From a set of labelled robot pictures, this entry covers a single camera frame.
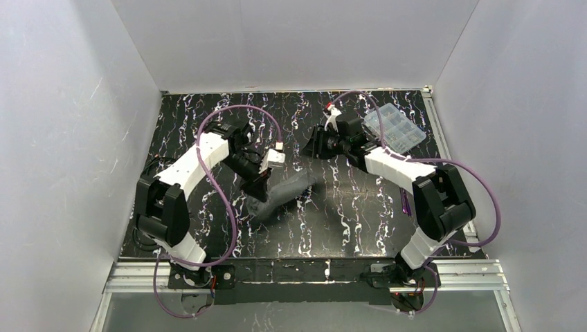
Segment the grey fabric napkin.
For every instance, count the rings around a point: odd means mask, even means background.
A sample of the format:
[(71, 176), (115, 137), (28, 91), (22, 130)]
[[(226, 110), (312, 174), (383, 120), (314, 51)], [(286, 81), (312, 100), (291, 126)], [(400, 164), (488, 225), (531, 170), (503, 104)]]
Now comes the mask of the grey fabric napkin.
[(274, 185), (267, 195), (267, 200), (261, 202), (251, 196), (246, 199), (246, 209), (251, 217), (259, 221), (268, 221), (277, 215), (277, 211), (284, 205), (296, 200), (307, 189), (317, 184), (317, 177), (309, 170), (301, 170), (286, 180)]

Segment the purple metal spoon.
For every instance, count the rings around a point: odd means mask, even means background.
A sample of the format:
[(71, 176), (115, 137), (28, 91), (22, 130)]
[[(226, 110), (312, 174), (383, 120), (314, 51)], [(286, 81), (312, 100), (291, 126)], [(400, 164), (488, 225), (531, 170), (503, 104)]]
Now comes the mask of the purple metal spoon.
[(408, 193), (404, 188), (400, 189), (400, 194), (401, 194), (401, 208), (402, 208), (402, 212), (408, 216), (412, 216), (412, 212), (411, 212), (411, 208), (410, 208), (410, 203), (408, 200)]

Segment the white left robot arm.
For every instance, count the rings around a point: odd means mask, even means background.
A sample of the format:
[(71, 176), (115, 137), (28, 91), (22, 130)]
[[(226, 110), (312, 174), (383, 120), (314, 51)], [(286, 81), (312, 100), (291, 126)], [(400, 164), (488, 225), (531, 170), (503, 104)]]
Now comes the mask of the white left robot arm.
[(154, 176), (142, 175), (136, 186), (134, 227), (165, 249), (188, 270), (206, 266), (206, 253), (189, 233), (188, 198), (214, 166), (222, 163), (237, 174), (240, 190), (262, 203), (269, 199), (268, 180), (285, 163), (282, 139), (259, 160), (248, 150), (253, 142), (250, 123), (212, 121), (189, 150)]

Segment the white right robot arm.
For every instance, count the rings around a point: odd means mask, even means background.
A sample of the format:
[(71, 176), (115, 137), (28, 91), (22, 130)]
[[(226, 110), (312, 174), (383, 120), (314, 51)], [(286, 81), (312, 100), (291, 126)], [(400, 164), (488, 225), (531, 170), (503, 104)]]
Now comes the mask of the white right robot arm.
[(327, 121), (316, 125), (301, 154), (327, 160), (345, 156), (352, 166), (380, 176), (412, 194), (418, 227), (395, 257), (396, 271), (421, 270), (433, 253), (470, 222), (476, 209), (456, 167), (417, 163), (370, 139), (360, 118), (344, 120), (329, 103)]

